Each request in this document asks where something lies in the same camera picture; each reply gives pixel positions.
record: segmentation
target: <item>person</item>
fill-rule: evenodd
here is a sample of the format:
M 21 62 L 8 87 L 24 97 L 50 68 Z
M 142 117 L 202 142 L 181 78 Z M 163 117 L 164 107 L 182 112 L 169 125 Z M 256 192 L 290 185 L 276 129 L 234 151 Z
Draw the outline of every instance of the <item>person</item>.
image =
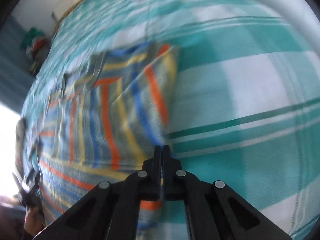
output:
M 32 207 L 28 209 L 25 216 L 22 240 L 32 240 L 43 229 L 44 225 L 39 215 L 39 208 Z

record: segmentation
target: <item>human hand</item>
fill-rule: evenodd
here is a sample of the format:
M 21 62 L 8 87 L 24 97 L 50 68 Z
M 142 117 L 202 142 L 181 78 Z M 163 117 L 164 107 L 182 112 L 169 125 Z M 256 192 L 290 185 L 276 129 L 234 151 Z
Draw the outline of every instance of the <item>human hand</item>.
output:
M 38 207 L 30 208 L 26 212 L 23 228 L 28 234 L 32 236 L 36 236 L 42 229 L 44 229 L 38 212 Z

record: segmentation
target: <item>screw head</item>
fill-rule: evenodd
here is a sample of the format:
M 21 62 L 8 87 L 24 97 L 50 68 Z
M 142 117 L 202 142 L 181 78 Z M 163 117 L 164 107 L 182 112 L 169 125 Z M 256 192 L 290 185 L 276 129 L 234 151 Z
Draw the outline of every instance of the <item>screw head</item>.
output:
M 106 180 L 99 183 L 99 187 L 103 189 L 108 188 L 109 186 L 110 186 L 110 183 Z
M 214 185 L 217 187 L 217 188 L 224 188 L 224 186 L 226 185 L 223 181 L 221 180 L 217 180 Z
M 138 171 L 138 176 L 139 177 L 146 177 L 148 173 L 146 171 Z
M 184 177 L 186 175 L 186 172 L 184 170 L 178 170 L 176 171 L 176 175 L 178 177 Z

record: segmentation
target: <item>mattress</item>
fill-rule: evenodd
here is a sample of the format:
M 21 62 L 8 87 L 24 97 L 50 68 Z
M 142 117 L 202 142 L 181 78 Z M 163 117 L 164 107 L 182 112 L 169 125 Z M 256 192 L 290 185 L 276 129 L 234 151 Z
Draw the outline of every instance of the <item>mattress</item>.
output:
M 61 22 L 23 107 L 25 172 L 39 169 L 40 116 L 64 75 L 84 69 L 92 54 L 148 41 L 179 48 L 165 131 L 172 156 L 200 180 L 223 180 L 303 239 L 320 213 L 320 61 L 285 20 L 254 0 L 81 2 Z M 40 170 L 51 174 L 46 183 L 59 176 Z M 47 196 L 54 217 L 72 204 L 56 188 Z M 138 238 L 185 239 L 183 209 L 172 202 L 142 209 Z

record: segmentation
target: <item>bright window light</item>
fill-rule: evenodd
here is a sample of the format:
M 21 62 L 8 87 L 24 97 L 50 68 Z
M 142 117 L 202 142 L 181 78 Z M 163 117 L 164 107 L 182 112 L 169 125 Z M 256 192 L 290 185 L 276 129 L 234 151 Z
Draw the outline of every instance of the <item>bright window light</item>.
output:
M 0 195 L 18 193 L 13 180 L 16 143 L 16 125 L 20 116 L 0 104 Z

